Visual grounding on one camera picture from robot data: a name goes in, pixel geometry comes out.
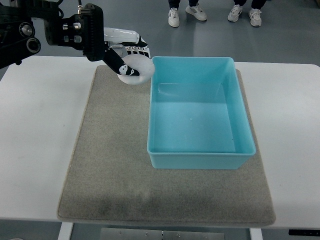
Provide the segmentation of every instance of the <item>gray carpet mat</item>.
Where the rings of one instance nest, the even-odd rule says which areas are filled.
[[[150,81],[127,85],[107,66],[92,81],[57,217],[121,226],[262,227],[276,216],[257,152],[237,170],[155,169],[147,152]]]

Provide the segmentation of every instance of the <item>white table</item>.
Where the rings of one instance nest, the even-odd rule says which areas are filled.
[[[95,69],[32,56],[0,81],[0,219],[56,211]],[[236,62],[276,214],[270,228],[320,229],[320,68]]]

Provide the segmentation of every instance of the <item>shoe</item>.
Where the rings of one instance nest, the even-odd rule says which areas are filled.
[[[196,6],[187,6],[185,11],[188,14],[193,15],[196,19],[200,20],[200,21],[205,21],[208,19],[207,14],[201,9],[201,7],[199,6],[199,3],[196,4]]]
[[[177,28],[180,25],[180,20],[179,20],[179,12],[177,8],[171,8],[169,11],[169,25],[171,27]]]
[[[228,15],[228,20],[230,22],[236,22],[239,19],[240,14],[242,13],[242,6],[240,5],[234,5],[231,9],[231,12]]]
[[[260,9],[251,9],[249,11],[249,17],[251,18],[250,23],[254,27],[260,27],[261,26],[261,11]]]

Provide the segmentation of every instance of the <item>person's leg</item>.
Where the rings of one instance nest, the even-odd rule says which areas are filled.
[[[230,22],[235,23],[236,21],[238,21],[239,16],[242,13],[242,6],[246,3],[247,0],[233,0],[233,1],[234,1],[234,6],[228,15],[228,20]]]
[[[247,0],[233,0],[233,1],[234,1],[234,5],[239,5],[240,7],[245,5],[245,3],[247,2]]]
[[[198,0],[189,0],[189,5],[186,7],[185,11],[200,21],[208,19],[207,14],[199,6]]]
[[[267,0],[253,0],[251,3],[251,8],[261,10],[261,8],[265,5],[266,1]]]
[[[169,14],[168,14],[168,23],[171,27],[177,28],[180,25],[179,20],[179,3],[180,0],[168,0],[169,1]]]
[[[168,0],[170,9],[179,9],[180,0]]]
[[[250,23],[252,26],[261,26],[261,8],[265,5],[266,1],[267,0],[252,0],[251,10],[249,11]]]
[[[190,7],[195,7],[195,6],[197,6],[198,2],[199,2],[199,0],[189,0],[189,6]]]

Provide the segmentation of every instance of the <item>light blue container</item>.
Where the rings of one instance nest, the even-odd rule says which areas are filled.
[[[237,169],[256,153],[230,57],[152,58],[147,151],[157,169]]]

